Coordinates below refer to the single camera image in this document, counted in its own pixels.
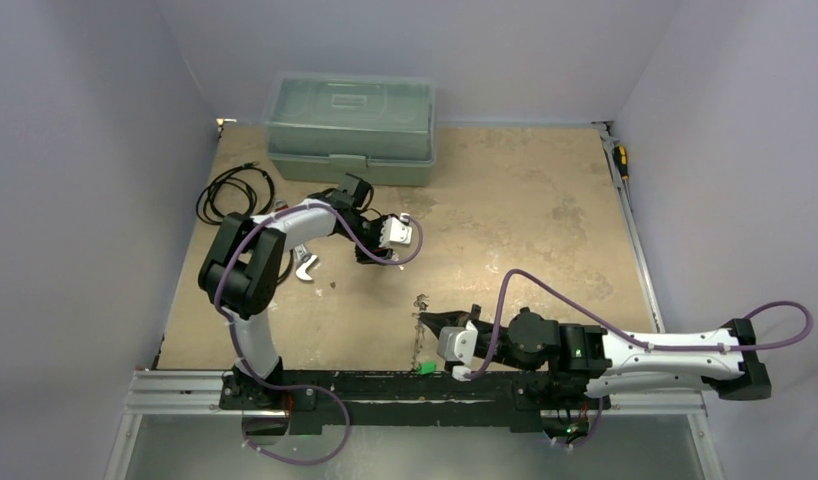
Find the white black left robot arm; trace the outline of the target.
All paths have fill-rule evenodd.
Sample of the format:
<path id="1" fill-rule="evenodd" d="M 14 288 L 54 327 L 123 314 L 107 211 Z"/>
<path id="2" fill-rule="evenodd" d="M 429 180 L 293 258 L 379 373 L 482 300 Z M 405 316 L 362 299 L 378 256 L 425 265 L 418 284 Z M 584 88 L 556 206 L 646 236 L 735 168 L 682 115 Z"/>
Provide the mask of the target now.
<path id="1" fill-rule="evenodd" d="M 407 214 L 367 217 L 373 186 L 347 174 L 335 187 L 264 215 L 232 213 L 221 222 L 198 274 L 198 285 L 223 316 L 236 355 L 224 378 L 221 404 L 269 409 L 289 394 L 271 337 L 268 309 L 284 257 L 305 243 L 333 235 L 350 240 L 360 264 L 396 265 L 396 246 L 413 241 Z"/>

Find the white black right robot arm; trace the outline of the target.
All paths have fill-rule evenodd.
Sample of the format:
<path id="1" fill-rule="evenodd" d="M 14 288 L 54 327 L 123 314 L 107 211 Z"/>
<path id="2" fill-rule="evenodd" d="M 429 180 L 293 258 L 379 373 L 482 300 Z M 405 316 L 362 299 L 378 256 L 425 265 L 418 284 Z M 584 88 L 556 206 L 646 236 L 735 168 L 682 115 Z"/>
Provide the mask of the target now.
<path id="1" fill-rule="evenodd" d="M 422 312 L 419 322 L 438 340 L 437 353 L 453 378 L 466 380 L 474 359 L 521 371 L 546 370 L 541 393 L 561 407 L 635 390 L 712 390 L 722 400 L 770 398 L 767 367 L 754 351 L 747 319 L 693 334 L 614 332 L 561 323 L 522 308 L 506 326 L 479 319 L 479 308 Z"/>

